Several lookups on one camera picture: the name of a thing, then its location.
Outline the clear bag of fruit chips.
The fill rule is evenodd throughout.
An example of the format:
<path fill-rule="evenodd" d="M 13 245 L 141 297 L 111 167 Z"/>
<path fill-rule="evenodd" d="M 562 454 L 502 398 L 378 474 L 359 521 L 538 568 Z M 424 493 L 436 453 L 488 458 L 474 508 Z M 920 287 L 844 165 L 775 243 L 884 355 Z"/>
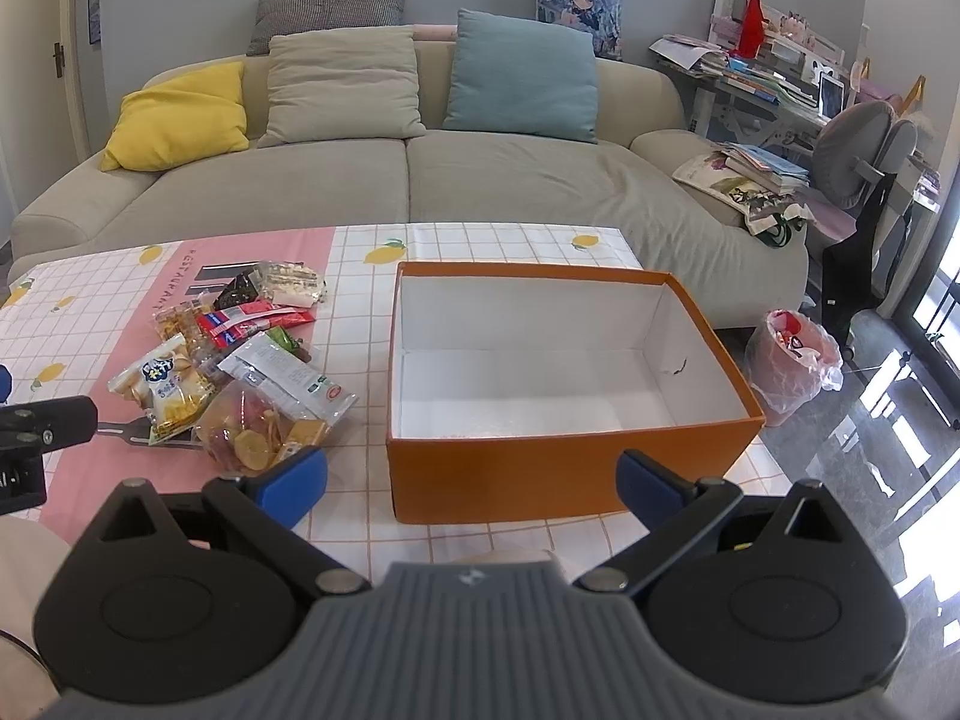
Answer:
<path fill-rule="evenodd" d="M 319 447 L 331 425 L 308 415 L 291 419 L 255 388 L 231 382 L 194 426 L 205 452 L 227 472 L 260 475 L 304 449 Z"/>

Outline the orange cardboard box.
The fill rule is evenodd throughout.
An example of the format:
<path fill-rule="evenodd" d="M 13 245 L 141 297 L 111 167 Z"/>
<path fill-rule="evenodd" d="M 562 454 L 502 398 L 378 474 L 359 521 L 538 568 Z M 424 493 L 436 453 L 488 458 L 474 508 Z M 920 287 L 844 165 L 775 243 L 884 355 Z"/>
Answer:
<path fill-rule="evenodd" d="M 640 450 L 685 479 L 726 475 L 765 416 L 669 273 L 405 262 L 395 278 L 386 450 L 405 525 L 619 510 Z"/>

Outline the grey office chair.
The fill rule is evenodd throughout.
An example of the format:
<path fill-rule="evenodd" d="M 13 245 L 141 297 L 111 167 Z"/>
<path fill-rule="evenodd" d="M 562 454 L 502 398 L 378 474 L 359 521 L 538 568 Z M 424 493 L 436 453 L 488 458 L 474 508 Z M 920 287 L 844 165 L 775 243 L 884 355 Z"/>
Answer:
<path fill-rule="evenodd" d="M 918 145 L 918 125 L 885 101 L 857 103 L 820 132 L 809 185 L 796 192 L 814 219 L 807 252 L 816 262 L 828 247 L 849 239 L 866 218 L 867 200 L 885 179 L 895 179 Z"/>

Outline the pink bin with bag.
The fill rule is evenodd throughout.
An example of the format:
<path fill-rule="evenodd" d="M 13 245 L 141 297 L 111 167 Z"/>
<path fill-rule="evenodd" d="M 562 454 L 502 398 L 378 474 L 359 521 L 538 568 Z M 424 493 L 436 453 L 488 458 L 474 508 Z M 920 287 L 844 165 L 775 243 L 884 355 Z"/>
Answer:
<path fill-rule="evenodd" d="M 743 375 L 765 413 L 781 426 L 822 392 L 843 387 L 843 356 L 825 328 L 792 310 L 771 310 L 745 351 Z"/>

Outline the grey patterned cushion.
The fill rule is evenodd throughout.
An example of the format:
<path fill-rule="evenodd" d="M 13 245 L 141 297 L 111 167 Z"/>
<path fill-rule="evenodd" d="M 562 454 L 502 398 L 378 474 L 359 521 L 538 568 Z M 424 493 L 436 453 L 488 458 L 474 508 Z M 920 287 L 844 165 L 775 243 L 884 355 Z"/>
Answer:
<path fill-rule="evenodd" d="M 267 55 L 275 36 L 321 29 L 402 26 L 405 0 L 259 0 L 247 55 Z"/>

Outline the yellow cracker packet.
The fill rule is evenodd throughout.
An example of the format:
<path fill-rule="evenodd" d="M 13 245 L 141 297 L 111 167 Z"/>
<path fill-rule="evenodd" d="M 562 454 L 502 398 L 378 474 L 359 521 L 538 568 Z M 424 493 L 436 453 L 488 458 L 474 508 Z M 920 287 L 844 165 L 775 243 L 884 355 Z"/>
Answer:
<path fill-rule="evenodd" d="M 217 347 L 208 333 L 199 325 L 199 319 L 213 310 L 213 299 L 200 296 L 179 304 L 168 305 L 153 314 L 153 327 L 161 340 L 181 335 L 192 359 L 203 361 L 211 358 Z"/>

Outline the teal cushion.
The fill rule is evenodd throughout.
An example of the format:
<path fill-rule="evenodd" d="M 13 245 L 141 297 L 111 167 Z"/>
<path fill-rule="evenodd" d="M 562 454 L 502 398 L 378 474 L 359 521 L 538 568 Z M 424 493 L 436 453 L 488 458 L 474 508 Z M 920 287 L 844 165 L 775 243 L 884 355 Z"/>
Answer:
<path fill-rule="evenodd" d="M 460 10 L 443 127 L 596 140 L 592 39 L 566 26 Z"/>

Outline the anime print pillow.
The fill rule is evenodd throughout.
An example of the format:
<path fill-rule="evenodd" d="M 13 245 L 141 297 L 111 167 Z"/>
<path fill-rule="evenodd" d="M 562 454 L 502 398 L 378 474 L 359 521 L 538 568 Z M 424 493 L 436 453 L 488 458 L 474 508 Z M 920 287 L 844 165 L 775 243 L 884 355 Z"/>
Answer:
<path fill-rule="evenodd" d="M 601 59 L 622 58 L 623 0 L 535 0 L 535 18 L 563 25 L 592 37 Z"/>

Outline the beige fabric sofa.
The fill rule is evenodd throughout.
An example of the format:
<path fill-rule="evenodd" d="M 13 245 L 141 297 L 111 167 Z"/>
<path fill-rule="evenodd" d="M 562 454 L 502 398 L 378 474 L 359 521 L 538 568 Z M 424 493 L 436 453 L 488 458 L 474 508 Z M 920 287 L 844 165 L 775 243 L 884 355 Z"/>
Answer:
<path fill-rule="evenodd" d="M 416 44 L 421 137 L 252 146 L 172 171 L 86 160 L 14 218 L 11 274 L 139 244 L 298 227 L 542 223 L 613 227 L 641 265 L 674 275 L 711 325 L 745 328 L 804 298 L 802 234 L 750 236 L 727 206 L 674 181 L 708 153 L 679 90 L 652 68 L 597 67 L 594 142 L 444 127 L 454 49 Z"/>

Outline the blue yellow snack bag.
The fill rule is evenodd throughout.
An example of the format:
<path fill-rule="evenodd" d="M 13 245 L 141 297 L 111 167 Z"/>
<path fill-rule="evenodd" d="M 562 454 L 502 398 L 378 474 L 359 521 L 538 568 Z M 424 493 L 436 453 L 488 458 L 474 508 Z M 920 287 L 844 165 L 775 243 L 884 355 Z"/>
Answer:
<path fill-rule="evenodd" d="M 215 384 L 194 366 L 182 333 L 129 364 L 110 379 L 107 390 L 142 408 L 149 422 L 149 445 L 164 444 L 192 429 L 217 394 Z"/>

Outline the yellow cushion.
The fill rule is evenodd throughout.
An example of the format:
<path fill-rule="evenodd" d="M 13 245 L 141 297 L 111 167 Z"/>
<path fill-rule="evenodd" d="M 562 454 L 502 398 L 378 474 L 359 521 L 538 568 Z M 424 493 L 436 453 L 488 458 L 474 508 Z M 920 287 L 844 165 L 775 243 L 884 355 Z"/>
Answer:
<path fill-rule="evenodd" d="M 166 172 L 249 148 L 244 64 L 209 65 L 122 99 L 99 161 L 104 172 Z"/>

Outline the red snack packet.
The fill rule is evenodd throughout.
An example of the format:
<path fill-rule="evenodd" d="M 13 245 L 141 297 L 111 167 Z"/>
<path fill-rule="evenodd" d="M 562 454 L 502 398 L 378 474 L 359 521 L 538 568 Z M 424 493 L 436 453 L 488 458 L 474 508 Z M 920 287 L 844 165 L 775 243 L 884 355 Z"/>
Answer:
<path fill-rule="evenodd" d="M 272 328 L 286 330 L 313 321 L 311 310 L 270 301 L 252 301 L 200 314 L 197 327 L 218 349 L 228 349 L 259 332 Z"/>

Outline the cluttered desk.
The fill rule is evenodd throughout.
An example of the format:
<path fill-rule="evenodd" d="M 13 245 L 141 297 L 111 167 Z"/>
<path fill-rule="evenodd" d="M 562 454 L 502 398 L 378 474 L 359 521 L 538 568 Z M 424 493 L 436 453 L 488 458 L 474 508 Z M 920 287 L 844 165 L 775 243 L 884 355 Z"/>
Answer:
<path fill-rule="evenodd" d="M 703 39 L 664 34 L 652 57 L 692 90 L 688 128 L 703 138 L 809 156 L 820 132 L 857 103 L 859 80 L 844 50 L 793 11 L 758 5 L 757 55 L 739 54 L 757 0 L 715 0 Z"/>

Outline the white green snack packet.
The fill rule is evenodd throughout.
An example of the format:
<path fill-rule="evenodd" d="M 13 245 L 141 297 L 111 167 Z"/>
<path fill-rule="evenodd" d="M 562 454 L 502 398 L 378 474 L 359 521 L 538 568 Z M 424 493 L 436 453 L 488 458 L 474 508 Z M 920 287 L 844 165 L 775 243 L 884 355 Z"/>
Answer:
<path fill-rule="evenodd" d="M 245 383 L 291 421 L 320 419 L 335 426 L 356 403 L 356 395 L 290 351 L 267 333 L 257 333 L 218 362 L 223 374 Z"/>

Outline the stack of books on sofa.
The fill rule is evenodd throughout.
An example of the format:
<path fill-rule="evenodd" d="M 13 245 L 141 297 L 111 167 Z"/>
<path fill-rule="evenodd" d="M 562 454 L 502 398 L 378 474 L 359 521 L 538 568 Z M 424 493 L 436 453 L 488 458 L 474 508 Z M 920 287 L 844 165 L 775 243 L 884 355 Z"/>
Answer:
<path fill-rule="evenodd" d="M 672 179 L 734 211 L 750 236 L 775 249 L 814 219 L 797 196 L 809 171 L 759 146 L 726 143 L 675 167 Z"/>

